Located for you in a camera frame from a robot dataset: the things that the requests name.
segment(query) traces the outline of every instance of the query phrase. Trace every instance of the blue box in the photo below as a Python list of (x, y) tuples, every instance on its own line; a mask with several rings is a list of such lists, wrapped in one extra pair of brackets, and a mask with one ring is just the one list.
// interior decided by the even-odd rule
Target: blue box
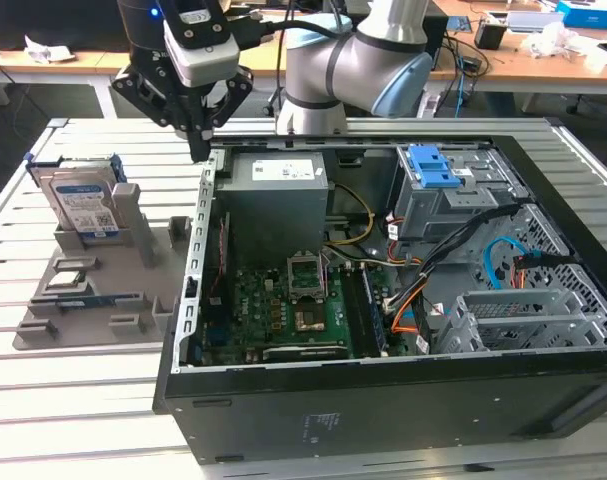
[(607, 10), (594, 8), (593, 4), (561, 0), (556, 6), (556, 11), (565, 14), (563, 24), (566, 27), (607, 30)]

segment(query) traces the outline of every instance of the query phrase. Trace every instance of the metal slotted table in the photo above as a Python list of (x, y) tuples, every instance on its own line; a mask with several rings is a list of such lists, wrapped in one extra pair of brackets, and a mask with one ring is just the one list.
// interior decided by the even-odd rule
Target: metal slotted table
[[(228, 135), (269, 134), (269, 120)], [(607, 170), (565, 128), (538, 120), (362, 120), (351, 130), (514, 136), (607, 249)], [(152, 224), (192, 215), (200, 167), (187, 144), (148, 120), (53, 121), (32, 149), (118, 153)], [(17, 351), (14, 331), (55, 248), (55, 216), (19, 167), (0, 195), (0, 479), (607, 478), (607, 414), (562, 440), (255, 462), (201, 469), (171, 416), (151, 411), (160, 343)], [(474, 465), (496, 469), (479, 473)]]

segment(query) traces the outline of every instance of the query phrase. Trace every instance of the open computer chassis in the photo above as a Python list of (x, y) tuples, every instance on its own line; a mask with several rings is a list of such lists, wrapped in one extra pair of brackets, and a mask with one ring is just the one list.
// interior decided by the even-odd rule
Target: open computer chassis
[[(203, 168), (180, 310), (176, 325), (166, 332), (156, 395), (157, 413), (166, 408), (174, 416), (199, 463), (563, 437), (607, 410), (607, 252), (514, 138), (390, 135), (244, 140), (218, 137), (215, 141), (217, 149)], [(493, 152), (499, 170), (503, 169), (501, 176), (509, 180), (507, 193), (531, 202), (517, 215), (490, 221), (480, 228), (474, 237), (476, 245), (469, 251), (462, 247), (448, 257), (448, 262), (455, 266), (457, 262), (474, 264), (473, 259), (481, 257), (483, 239), (509, 234), (517, 235), (530, 248), (572, 254), (580, 265), (528, 273), (528, 288), (577, 292), (581, 313), (596, 315), (599, 332), (606, 338), (591, 344), (590, 335), (585, 346), (577, 346), (580, 344), (573, 345), (567, 335), (553, 335), (546, 344), (541, 344), (539, 337), (537, 345), (514, 346), (509, 345), (509, 335), (491, 338), (492, 330), (487, 329), (481, 335), (487, 348), (478, 351), (472, 346), (471, 350), (430, 355), (410, 352), (293, 363), (255, 362), (249, 358), (239, 364), (200, 366), (186, 360), (190, 338), (202, 335), (201, 297), (209, 288), (205, 286), (206, 250), (217, 251), (219, 247), (218, 234), (209, 235), (215, 240), (207, 241), (208, 228), (222, 221), (210, 218), (216, 201), (215, 179), (229, 176), (228, 169), (235, 168), (230, 162), (235, 154), (368, 148), (402, 154), (409, 145), (422, 142), (436, 143), (445, 154)], [(415, 173), (402, 163), (391, 167), (393, 178), (385, 195), (388, 211), (398, 210), (404, 179), (407, 182)], [(376, 190), (381, 183), (375, 183)], [(509, 258), (510, 252), (499, 249), (494, 255)], [(500, 263), (500, 258), (493, 259)], [(465, 274), (471, 280), (460, 283), (456, 280), (459, 277), (444, 268), (441, 280), (427, 296), (435, 301), (439, 289), (454, 288), (455, 295), (443, 301), (445, 308), (460, 305), (473, 311), (479, 291), (481, 296), (493, 292), (478, 269), (468, 268)], [(470, 290), (477, 292), (467, 295)], [(509, 317), (510, 311), (515, 311), (509, 299), (504, 305), (498, 303), (490, 305), (490, 316)], [(477, 318), (483, 318), (482, 311), (476, 313)], [(463, 334), (457, 338), (462, 345)]]

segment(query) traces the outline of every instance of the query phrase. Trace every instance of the yellow wire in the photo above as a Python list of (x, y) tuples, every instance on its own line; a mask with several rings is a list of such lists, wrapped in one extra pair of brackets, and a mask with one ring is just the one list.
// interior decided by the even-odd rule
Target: yellow wire
[(352, 194), (354, 196), (354, 198), (356, 198), (359, 203), (361, 205), (363, 205), (363, 207), (365, 208), (365, 210), (367, 210), (367, 217), (368, 217), (368, 223), (367, 223), (367, 228), (365, 229), (365, 232), (363, 232), (361, 235), (354, 237), (354, 238), (348, 238), (346, 240), (334, 240), (331, 242), (326, 242), (326, 245), (351, 245), (353, 243), (359, 242), (361, 240), (363, 240), (364, 238), (366, 238), (370, 232), (372, 231), (372, 228), (374, 228), (374, 212), (372, 212), (372, 210), (370, 209), (370, 207), (368, 206), (367, 203), (365, 203), (365, 200), (363, 200), (361, 198), (361, 196), (356, 193), (354, 190), (352, 190), (351, 188), (343, 185), (342, 183), (335, 183), (335, 185), (337, 187), (340, 187), (346, 191), (348, 191), (350, 194)]

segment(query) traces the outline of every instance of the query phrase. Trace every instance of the blue cable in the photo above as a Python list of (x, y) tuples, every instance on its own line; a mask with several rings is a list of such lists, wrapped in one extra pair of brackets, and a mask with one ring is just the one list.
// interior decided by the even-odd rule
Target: blue cable
[(490, 279), (490, 283), (496, 290), (501, 290), (501, 282), (498, 278), (496, 278), (496, 273), (494, 272), (494, 267), (492, 266), (492, 247), (499, 242), (510, 243), (518, 248), (521, 253), (528, 253), (527, 248), (525, 248), (521, 242), (511, 237), (497, 237), (492, 240), (487, 247), (485, 247), (485, 250), (483, 250), (483, 265), (485, 267), (485, 271), (487, 272), (487, 276)]
[(458, 63), (459, 68), (461, 69), (461, 79), (459, 80), (459, 95), (456, 100), (456, 112), (454, 112), (454, 118), (459, 117), (459, 111), (461, 109), (461, 104), (463, 103), (463, 81), (465, 80), (465, 75), (463, 74), (463, 59), (458, 57), (456, 59), (456, 63)]

